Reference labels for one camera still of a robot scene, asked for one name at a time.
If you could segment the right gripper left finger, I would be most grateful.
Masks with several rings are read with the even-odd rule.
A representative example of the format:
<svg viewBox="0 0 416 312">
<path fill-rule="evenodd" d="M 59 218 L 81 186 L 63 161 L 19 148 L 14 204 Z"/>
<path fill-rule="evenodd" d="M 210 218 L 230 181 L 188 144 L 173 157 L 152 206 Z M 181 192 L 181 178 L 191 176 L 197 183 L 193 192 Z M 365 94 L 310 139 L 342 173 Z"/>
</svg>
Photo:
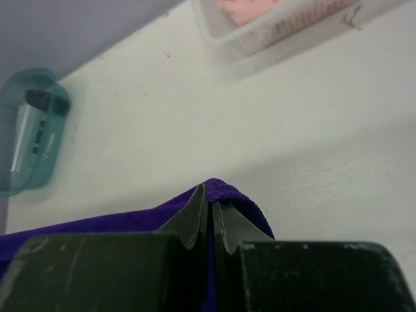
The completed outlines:
<svg viewBox="0 0 416 312">
<path fill-rule="evenodd" d="M 39 235 L 1 279 L 2 311 L 199 311 L 207 283 L 206 186 L 158 230 Z"/>
</svg>

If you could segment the dark navy blue towel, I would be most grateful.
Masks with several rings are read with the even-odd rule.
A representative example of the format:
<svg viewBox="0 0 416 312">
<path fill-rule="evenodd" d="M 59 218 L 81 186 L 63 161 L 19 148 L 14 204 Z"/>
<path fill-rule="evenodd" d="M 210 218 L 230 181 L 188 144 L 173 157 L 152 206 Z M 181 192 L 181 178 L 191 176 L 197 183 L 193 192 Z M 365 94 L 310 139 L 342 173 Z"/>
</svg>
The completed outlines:
<svg viewBox="0 0 416 312">
<path fill-rule="evenodd" d="M 28 105 L 47 112 L 49 110 L 49 104 L 52 94 L 45 90 L 27 90 L 25 92 L 25 101 Z"/>
</svg>

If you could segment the purple towel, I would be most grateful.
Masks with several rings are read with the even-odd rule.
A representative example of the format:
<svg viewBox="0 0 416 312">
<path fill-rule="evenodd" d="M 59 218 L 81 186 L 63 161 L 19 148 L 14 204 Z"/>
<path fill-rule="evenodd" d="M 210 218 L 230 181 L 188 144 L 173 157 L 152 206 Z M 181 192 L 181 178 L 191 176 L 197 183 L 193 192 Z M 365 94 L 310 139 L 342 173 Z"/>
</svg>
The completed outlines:
<svg viewBox="0 0 416 312">
<path fill-rule="evenodd" d="M 219 179 L 210 179 L 199 185 L 206 186 L 208 200 L 207 217 L 207 283 L 205 300 L 199 311 L 219 311 L 216 289 L 215 237 L 212 206 L 216 202 L 229 202 L 253 225 L 273 239 L 272 230 L 256 204 L 234 186 Z M 57 224 L 28 231 L 17 232 L 1 237 L 1 279 L 18 250 L 23 244 L 39 235 L 65 233 L 142 233 L 158 230 L 177 214 L 189 201 L 199 186 L 180 194 L 170 201 L 153 209 L 108 214 L 93 218 Z"/>
</svg>

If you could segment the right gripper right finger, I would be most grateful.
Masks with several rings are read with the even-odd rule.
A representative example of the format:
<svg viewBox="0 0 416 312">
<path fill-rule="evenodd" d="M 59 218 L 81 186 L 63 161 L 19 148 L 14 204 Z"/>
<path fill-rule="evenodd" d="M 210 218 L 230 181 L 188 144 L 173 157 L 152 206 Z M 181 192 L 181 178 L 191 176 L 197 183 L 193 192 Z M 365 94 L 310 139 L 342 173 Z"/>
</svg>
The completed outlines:
<svg viewBox="0 0 416 312">
<path fill-rule="evenodd" d="M 381 244 L 274 240 L 226 201 L 212 214 L 219 311 L 415 310 Z"/>
</svg>

